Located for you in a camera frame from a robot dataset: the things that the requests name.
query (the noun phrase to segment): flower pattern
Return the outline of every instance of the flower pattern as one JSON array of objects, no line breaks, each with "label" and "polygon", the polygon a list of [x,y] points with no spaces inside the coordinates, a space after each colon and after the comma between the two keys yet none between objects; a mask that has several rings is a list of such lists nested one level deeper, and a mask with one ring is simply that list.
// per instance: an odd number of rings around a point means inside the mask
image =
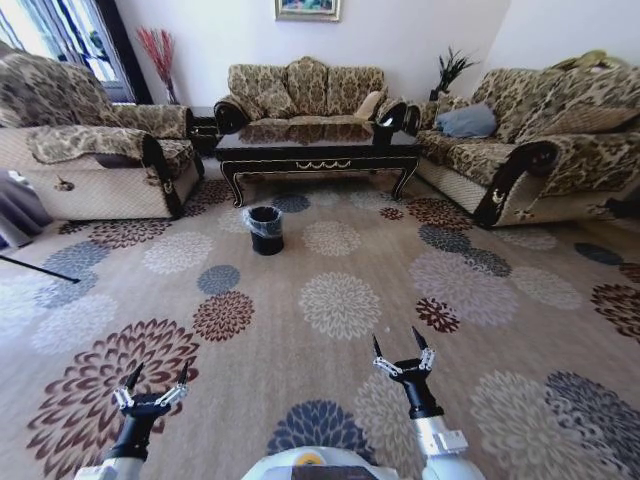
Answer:
[{"label": "flower pattern", "polygon": [[43,268],[74,276],[97,265],[109,255],[109,249],[92,242],[81,242],[63,248],[43,263]]},{"label": "flower pattern", "polygon": [[422,225],[418,235],[424,243],[443,252],[463,253],[471,248],[471,241],[462,232]]},{"label": "flower pattern", "polygon": [[375,372],[358,388],[354,403],[356,425],[375,449],[380,465],[397,469],[402,477],[420,478],[424,463],[400,385]]},{"label": "flower pattern", "polygon": [[371,287],[346,273],[323,273],[301,291],[304,320],[331,338],[359,338],[381,315],[380,299]]},{"label": "flower pattern", "polygon": [[367,445],[353,414],[330,400],[294,405],[278,422],[267,444],[267,455],[305,446],[352,450],[366,461],[375,463],[374,450]]},{"label": "flower pattern", "polygon": [[302,239],[311,251],[338,257],[349,255],[360,244],[360,234],[346,223],[316,222],[304,229]]},{"label": "flower pattern", "polygon": [[[44,389],[45,400],[29,422],[33,437],[27,445],[36,460],[44,460],[43,473],[58,480],[80,467],[100,463],[104,448],[114,442],[124,417],[113,407],[113,390],[140,362],[145,368],[136,392],[168,390],[185,362],[192,364],[199,345],[193,334],[169,320],[138,322],[73,357],[62,377]],[[189,368],[188,380],[198,376]],[[181,411],[180,404],[169,415]],[[165,418],[159,418],[154,433],[162,433]]]},{"label": "flower pattern", "polygon": [[0,345],[20,336],[30,320],[46,312],[34,297],[51,283],[50,277],[32,273],[0,280]]},{"label": "flower pattern", "polygon": [[72,350],[94,338],[115,318],[117,303],[106,295],[90,295],[57,309],[38,325],[31,344],[38,353]]},{"label": "flower pattern", "polygon": [[235,208],[220,215],[218,226],[221,230],[230,233],[247,233],[249,231],[242,221],[242,212]]},{"label": "flower pattern", "polygon": [[89,270],[78,272],[75,277],[80,280],[78,283],[53,279],[35,294],[36,304],[42,308],[62,307],[82,298],[98,283],[98,275]]},{"label": "flower pattern", "polygon": [[594,262],[603,263],[604,265],[620,265],[624,262],[622,257],[617,253],[591,243],[576,243],[575,249],[576,252],[583,257],[593,260]]},{"label": "flower pattern", "polygon": [[551,250],[558,244],[556,237],[538,227],[499,228],[492,233],[507,243],[530,250]]},{"label": "flower pattern", "polygon": [[309,199],[303,195],[280,195],[273,200],[273,206],[285,213],[299,213],[311,206]]},{"label": "flower pattern", "polygon": [[613,462],[621,473],[640,477],[640,412],[621,400],[615,392],[573,372],[555,372],[547,386],[571,402],[572,413],[596,425],[606,445],[615,452]]},{"label": "flower pattern", "polygon": [[58,227],[59,235],[72,235],[74,233],[81,232],[86,230],[91,225],[91,222],[86,220],[72,220],[69,222],[64,222],[62,225]]},{"label": "flower pattern", "polygon": [[404,217],[404,213],[394,207],[385,207],[380,209],[380,216],[387,220],[400,220]]},{"label": "flower pattern", "polygon": [[312,205],[320,207],[330,207],[340,201],[340,195],[329,189],[314,190],[307,194],[307,198]]},{"label": "flower pattern", "polygon": [[507,261],[493,252],[470,248],[462,254],[467,259],[467,263],[477,268],[483,268],[490,275],[508,277],[511,274],[511,266]]},{"label": "flower pattern", "polygon": [[518,308],[505,279],[487,275],[456,253],[425,253],[411,264],[409,273],[422,295],[446,303],[459,321],[500,325],[511,321]]},{"label": "flower pattern", "polygon": [[460,327],[455,312],[435,298],[421,298],[416,305],[420,320],[440,333],[453,333]]},{"label": "flower pattern", "polygon": [[198,232],[176,233],[156,242],[144,254],[142,263],[155,273],[181,272],[205,261],[213,240]]},{"label": "flower pattern", "polygon": [[640,283],[640,264],[622,263],[618,268],[620,268],[620,273],[627,277],[631,282]]},{"label": "flower pattern", "polygon": [[582,304],[582,296],[569,282],[551,272],[535,267],[517,267],[511,280],[534,300],[562,310],[575,310]]},{"label": "flower pattern", "polygon": [[112,250],[144,243],[162,235],[171,222],[161,219],[109,220],[93,227],[89,238]]},{"label": "flower pattern", "polygon": [[244,293],[230,291],[209,298],[193,315],[193,328],[205,340],[224,342],[245,330],[255,313]]},{"label": "flower pattern", "polygon": [[599,442],[602,431],[543,384],[494,372],[480,379],[471,401],[482,448],[509,478],[595,480],[617,470],[612,450]]},{"label": "flower pattern", "polygon": [[439,198],[417,198],[407,204],[409,213],[418,221],[448,230],[469,230],[473,221],[458,208]]},{"label": "flower pattern", "polygon": [[207,295],[228,292],[240,281],[240,272],[231,265],[210,268],[198,278],[198,288]]},{"label": "flower pattern", "polygon": [[356,207],[364,210],[378,211],[383,208],[397,208],[398,205],[402,205],[402,200],[394,200],[394,198],[387,192],[380,192],[378,190],[363,190],[353,192],[349,195],[351,203]]},{"label": "flower pattern", "polygon": [[206,180],[198,185],[195,193],[184,205],[184,216],[195,217],[218,203],[233,198],[233,193],[225,180]]},{"label": "flower pattern", "polygon": [[627,285],[598,285],[591,302],[596,312],[616,326],[619,334],[640,343],[640,290]]}]

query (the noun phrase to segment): white wall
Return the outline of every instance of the white wall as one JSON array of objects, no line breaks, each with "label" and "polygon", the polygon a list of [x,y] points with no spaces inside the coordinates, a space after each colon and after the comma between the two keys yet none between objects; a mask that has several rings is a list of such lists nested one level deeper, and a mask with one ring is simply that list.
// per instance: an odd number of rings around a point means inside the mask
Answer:
[{"label": "white wall", "polygon": [[[273,0],[117,0],[149,88],[162,83],[135,38],[138,26],[176,37],[174,83],[185,105],[207,106],[228,93],[232,63],[286,65],[311,55],[329,65],[377,65],[392,94],[424,99],[438,83],[438,54],[448,45],[484,60],[510,0],[343,0],[337,24],[274,21]],[[453,85],[471,93],[472,67]]]},{"label": "white wall", "polygon": [[640,0],[512,0],[485,70],[543,68],[596,48],[640,65]]}]

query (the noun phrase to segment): coffee table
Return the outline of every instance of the coffee table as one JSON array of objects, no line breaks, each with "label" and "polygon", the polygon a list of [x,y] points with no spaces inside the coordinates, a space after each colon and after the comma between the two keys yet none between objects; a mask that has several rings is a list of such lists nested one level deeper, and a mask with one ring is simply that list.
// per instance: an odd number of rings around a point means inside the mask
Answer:
[{"label": "coffee table", "polygon": [[247,173],[318,173],[400,170],[393,187],[402,189],[418,168],[415,138],[371,124],[247,125],[216,146],[222,175],[244,203],[238,176]]}]

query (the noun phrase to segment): trash can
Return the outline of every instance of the trash can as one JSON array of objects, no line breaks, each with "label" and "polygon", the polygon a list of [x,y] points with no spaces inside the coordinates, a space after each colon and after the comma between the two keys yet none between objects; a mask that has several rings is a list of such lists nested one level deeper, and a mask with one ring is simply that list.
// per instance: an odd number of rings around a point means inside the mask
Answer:
[{"label": "trash can", "polygon": [[284,248],[282,211],[274,207],[255,207],[242,212],[251,232],[253,250],[260,255],[275,255]]}]

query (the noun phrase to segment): side table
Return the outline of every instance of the side table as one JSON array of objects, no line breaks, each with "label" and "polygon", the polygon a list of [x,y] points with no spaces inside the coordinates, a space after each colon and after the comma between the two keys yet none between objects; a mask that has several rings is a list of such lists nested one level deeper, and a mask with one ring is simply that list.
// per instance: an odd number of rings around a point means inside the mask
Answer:
[{"label": "side table", "polygon": [[222,138],[213,116],[213,107],[191,107],[191,111],[193,112],[193,123],[189,137],[200,155],[211,157],[220,138]]}]

